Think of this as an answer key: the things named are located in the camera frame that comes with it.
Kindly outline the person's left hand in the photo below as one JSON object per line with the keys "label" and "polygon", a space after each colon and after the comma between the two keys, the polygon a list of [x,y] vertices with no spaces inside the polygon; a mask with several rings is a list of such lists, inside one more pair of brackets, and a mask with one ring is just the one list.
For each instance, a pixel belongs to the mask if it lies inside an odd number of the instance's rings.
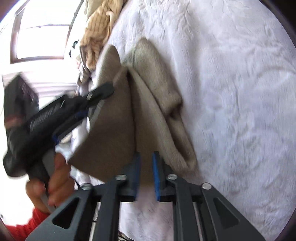
{"label": "person's left hand", "polygon": [[55,171],[48,187],[40,180],[32,179],[26,183],[26,194],[34,207],[43,213],[50,213],[48,206],[60,206],[74,192],[74,179],[70,177],[71,166],[61,153],[55,154]]}

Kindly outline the red sleeve forearm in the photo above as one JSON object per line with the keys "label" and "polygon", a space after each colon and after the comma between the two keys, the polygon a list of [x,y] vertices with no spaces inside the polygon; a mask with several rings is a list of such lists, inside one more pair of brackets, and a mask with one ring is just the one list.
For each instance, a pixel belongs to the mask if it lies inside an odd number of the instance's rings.
{"label": "red sleeve forearm", "polygon": [[24,241],[50,214],[41,212],[39,209],[32,210],[32,217],[25,225],[5,225],[14,240]]}

